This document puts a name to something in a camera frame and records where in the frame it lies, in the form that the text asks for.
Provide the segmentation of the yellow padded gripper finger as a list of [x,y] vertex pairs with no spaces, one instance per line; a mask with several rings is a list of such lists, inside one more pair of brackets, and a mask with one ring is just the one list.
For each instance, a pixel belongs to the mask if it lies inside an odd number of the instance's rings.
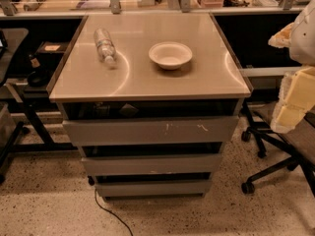
[[276,48],[289,48],[292,26],[293,23],[290,23],[278,31],[268,40],[268,44]]
[[294,74],[284,75],[279,101],[276,103],[271,128],[285,134],[293,130],[315,106],[315,67],[303,66]]

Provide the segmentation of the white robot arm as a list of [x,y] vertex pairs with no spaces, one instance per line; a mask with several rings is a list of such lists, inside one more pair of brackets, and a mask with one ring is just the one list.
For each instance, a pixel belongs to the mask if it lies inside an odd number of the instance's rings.
[[272,114],[271,128],[288,133],[315,106],[315,8],[309,3],[303,11],[268,41],[276,48],[287,47],[289,57],[301,64],[295,73],[282,79],[279,101]]

